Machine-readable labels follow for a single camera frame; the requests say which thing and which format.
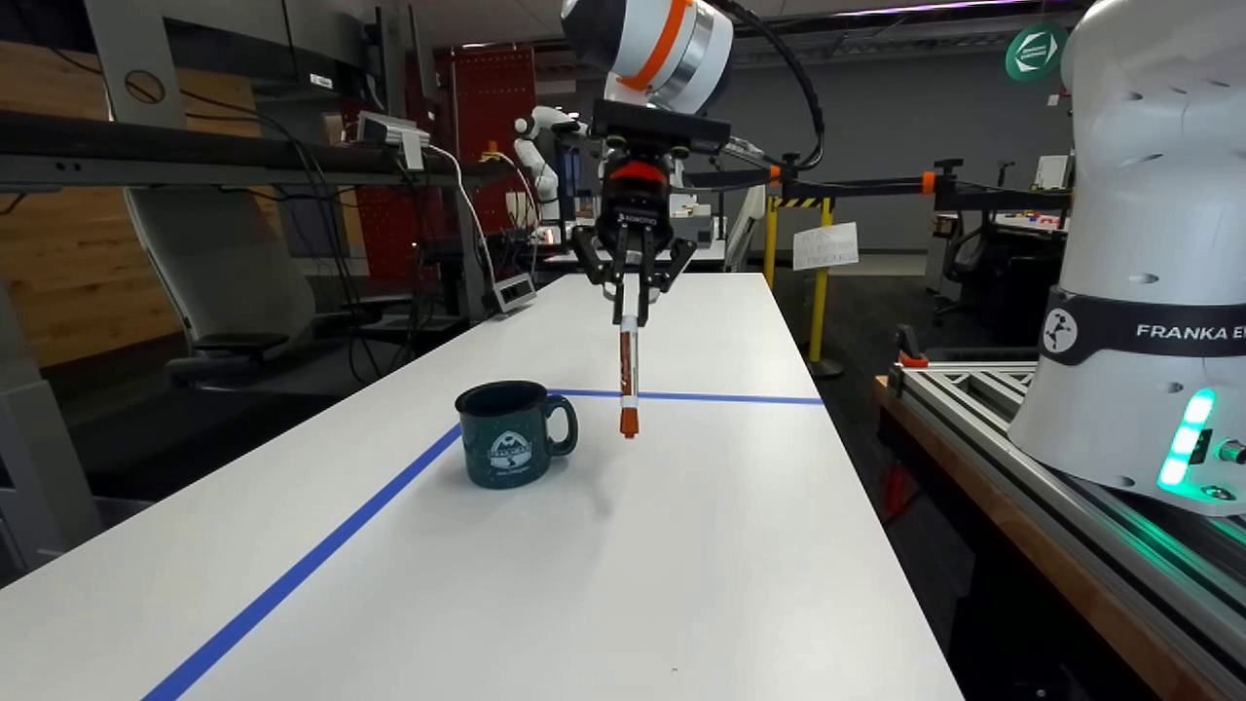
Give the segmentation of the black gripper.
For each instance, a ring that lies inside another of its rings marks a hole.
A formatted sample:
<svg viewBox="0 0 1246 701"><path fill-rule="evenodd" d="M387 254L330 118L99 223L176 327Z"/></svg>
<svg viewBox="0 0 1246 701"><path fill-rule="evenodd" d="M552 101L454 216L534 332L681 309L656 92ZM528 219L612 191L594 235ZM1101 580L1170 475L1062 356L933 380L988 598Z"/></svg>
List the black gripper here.
<svg viewBox="0 0 1246 701"><path fill-rule="evenodd" d="M692 240L669 226L669 171L647 157L624 157L603 169L594 229L572 236L574 261L612 300L612 325L624 327L626 269L639 273L639 327L652 300L685 273Z"/></svg>

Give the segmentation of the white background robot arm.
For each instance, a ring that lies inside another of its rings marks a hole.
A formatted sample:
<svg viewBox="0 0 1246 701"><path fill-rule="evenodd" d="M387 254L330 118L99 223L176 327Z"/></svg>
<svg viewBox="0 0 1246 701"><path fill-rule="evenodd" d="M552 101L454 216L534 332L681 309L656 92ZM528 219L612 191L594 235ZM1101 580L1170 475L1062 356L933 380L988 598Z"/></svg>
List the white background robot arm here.
<svg viewBox="0 0 1246 701"><path fill-rule="evenodd" d="M558 106L534 106L515 121L511 152L526 177L534 240L564 244L593 280L639 273L648 288L669 288L695 244L674 235L674 177L647 147L681 147L681 135L656 127L639 109L612 109L606 131L615 135L615 157L606 161L598 216L593 226L580 226L539 142L564 147L567 142L594 142L594 127Z"/></svg>

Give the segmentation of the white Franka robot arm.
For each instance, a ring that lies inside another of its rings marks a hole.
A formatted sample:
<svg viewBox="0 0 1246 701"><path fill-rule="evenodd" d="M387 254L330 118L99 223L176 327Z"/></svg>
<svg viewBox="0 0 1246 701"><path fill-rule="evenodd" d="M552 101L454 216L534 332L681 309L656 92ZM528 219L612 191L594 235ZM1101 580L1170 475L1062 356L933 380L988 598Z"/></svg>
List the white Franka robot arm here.
<svg viewBox="0 0 1246 701"><path fill-rule="evenodd" d="M1070 235L1009 440L1246 512L1246 0L1094 0L1062 45Z"/></svg>

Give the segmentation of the aluminium extrusion robot base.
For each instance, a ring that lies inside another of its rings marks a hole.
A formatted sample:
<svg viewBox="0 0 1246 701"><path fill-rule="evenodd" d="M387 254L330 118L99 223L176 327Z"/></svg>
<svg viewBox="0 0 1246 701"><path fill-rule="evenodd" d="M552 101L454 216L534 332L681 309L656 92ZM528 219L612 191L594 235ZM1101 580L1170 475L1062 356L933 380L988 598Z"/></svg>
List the aluminium extrusion robot base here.
<svg viewBox="0 0 1246 701"><path fill-rule="evenodd" d="M1246 701L1246 521L1039 467L1005 440L1027 364L890 366L879 440L953 528L1027 576L1030 639L1094 701Z"/></svg>

